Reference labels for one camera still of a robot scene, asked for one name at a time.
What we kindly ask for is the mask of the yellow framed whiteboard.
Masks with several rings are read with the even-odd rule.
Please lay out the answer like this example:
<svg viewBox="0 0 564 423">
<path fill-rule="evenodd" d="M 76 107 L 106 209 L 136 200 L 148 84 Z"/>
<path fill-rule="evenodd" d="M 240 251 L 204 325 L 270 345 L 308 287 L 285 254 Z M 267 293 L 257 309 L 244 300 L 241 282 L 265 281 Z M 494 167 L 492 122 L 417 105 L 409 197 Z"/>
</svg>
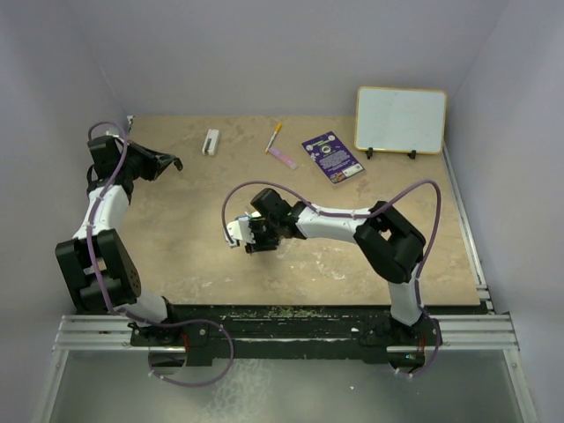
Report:
<svg viewBox="0 0 564 423">
<path fill-rule="evenodd" d="M 448 95 L 442 90 L 362 86 L 357 91 L 355 148 L 438 154 L 447 106 Z"/>
</svg>

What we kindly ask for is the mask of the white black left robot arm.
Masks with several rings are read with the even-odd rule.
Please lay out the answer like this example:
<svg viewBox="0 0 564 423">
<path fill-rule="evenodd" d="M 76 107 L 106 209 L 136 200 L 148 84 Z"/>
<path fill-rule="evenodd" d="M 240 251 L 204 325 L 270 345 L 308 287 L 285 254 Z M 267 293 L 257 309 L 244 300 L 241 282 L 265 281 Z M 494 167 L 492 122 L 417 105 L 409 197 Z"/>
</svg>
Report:
<svg viewBox="0 0 564 423">
<path fill-rule="evenodd" d="M 88 208 L 70 240 L 56 245 L 56 260 L 71 300 L 80 314 L 126 315 L 161 345 L 178 341 L 182 329 L 169 316 L 169 302 L 142 289 L 140 276 L 118 228 L 130 206 L 134 182 L 154 182 L 171 165 L 183 164 L 173 154 L 156 152 L 117 136 L 87 142 L 93 164 L 87 170 Z"/>
</svg>

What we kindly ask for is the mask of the pink translucent lead case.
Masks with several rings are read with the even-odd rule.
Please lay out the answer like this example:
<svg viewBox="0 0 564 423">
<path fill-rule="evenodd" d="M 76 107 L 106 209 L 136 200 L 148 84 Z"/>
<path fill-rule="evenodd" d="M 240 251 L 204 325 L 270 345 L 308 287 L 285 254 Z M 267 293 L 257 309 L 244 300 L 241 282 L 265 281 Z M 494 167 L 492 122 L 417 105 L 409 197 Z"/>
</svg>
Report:
<svg viewBox="0 0 564 423">
<path fill-rule="evenodd" d="M 297 164 L 289 156 L 285 155 L 275 147 L 271 147 L 268 150 L 268 153 L 291 169 L 295 169 L 297 167 Z"/>
</svg>

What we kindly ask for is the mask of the purple paperback book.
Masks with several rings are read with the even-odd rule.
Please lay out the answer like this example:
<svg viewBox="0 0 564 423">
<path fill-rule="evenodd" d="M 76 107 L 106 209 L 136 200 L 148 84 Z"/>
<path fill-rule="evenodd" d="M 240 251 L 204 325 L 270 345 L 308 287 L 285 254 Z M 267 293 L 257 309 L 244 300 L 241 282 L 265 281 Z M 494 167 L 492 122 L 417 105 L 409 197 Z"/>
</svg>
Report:
<svg viewBox="0 0 564 423">
<path fill-rule="evenodd" d="M 301 146 L 333 185 L 365 171 L 333 131 L 302 142 Z"/>
</svg>

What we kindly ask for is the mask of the black whiteboard stand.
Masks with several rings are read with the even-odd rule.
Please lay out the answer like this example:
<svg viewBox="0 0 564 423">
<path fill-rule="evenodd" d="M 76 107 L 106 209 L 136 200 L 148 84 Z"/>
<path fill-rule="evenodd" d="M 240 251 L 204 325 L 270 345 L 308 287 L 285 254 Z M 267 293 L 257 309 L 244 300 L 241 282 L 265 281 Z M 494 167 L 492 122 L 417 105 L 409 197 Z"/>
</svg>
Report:
<svg viewBox="0 0 564 423">
<path fill-rule="evenodd" d="M 375 155 L 375 150 L 372 147 L 369 147 L 366 151 L 365 151 L 366 157 L 368 160 L 371 160 L 372 157 Z M 415 160 L 417 158 L 417 151 L 416 150 L 411 150 L 410 152 L 408 152 L 407 157 L 411 160 Z"/>
</svg>

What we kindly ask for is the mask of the white stapler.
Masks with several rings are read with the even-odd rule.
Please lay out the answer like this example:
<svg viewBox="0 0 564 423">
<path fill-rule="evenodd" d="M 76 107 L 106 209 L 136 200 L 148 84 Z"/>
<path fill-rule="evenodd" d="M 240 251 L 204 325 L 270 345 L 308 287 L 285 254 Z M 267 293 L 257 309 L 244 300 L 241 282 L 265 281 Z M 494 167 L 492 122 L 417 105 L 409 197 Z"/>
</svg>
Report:
<svg viewBox="0 0 564 423">
<path fill-rule="evenodd" d="M 204 138 L 202 154 L 204 156 L 214 156 L 219 146 L 219 130 L 208 129 Z"/>
</svg>

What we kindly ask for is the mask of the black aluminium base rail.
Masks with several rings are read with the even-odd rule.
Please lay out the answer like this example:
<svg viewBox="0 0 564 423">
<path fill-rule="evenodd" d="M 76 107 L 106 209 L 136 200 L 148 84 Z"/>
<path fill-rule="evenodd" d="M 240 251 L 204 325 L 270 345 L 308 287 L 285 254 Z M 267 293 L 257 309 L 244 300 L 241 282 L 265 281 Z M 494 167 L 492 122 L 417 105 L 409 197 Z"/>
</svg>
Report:
<svg viewBox="0 0 564 423">
<path fill-rule="evenodd" d="M 148 352 L 186 358 L 191 366 L 215 359 L 361 360 L 418 367 L 437 353 L 504 351 L 518 347 L 509 315 L 489 302 L 433 307 L 411 328 L 384 306 L 175 305 L 182 328 L 144 328 L 125 317 L 67 315 L 57 351 Z"/>
</svg>

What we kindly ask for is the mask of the yellow capped marker pen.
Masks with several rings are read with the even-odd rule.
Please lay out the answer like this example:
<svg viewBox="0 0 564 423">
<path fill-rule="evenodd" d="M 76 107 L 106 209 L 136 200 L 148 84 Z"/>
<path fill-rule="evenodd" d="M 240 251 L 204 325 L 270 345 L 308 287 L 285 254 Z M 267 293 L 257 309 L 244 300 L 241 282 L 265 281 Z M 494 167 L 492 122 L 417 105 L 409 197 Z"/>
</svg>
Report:
<svg viewBox="0 0 564 423">
<path fill-rule="evenodd" d="M 273 131 L 273 133 L 272 133 L 272 135 L 271 135 L 271 137 L 270 137 L 270 139 L 269 139 L 269 141 L 268 141 L 268 143 L 265 147 L 265 150 L 264 150 L 265 154 L 267 154 L 269 152 L 269 150 L 271 149 L 271 147 L 272 147 L 278 133 L 280 132 L 281 128 L 282 128 L 282 123 L 279 122 L 277 124 L 277 126 L 275 127 L 275 129 L 274 129 L 274 131 Z"/>
</svg>

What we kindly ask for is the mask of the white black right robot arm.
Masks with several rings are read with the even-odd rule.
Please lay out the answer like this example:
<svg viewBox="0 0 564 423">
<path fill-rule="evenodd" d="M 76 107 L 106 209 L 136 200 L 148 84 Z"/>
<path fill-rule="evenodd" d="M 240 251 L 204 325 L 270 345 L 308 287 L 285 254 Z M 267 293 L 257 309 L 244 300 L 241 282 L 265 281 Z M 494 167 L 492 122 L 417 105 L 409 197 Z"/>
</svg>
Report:
<svg viewBox="0 0 564 423">
<path fill-rule="evenodd" d="M 274 189 L 251 201 L 255 212 L 228 224 L 247 253 L 275 250 L 280 240 L 327 239 L 354 244 L 375 273 L 389 284 L 393 338 L 411 345 L 423 334 L 416 272 L 423 262 L 424 235 L 398 210 L 379 201 L 371 208 L 340 210 L 289 204 Z"/>
</svg>

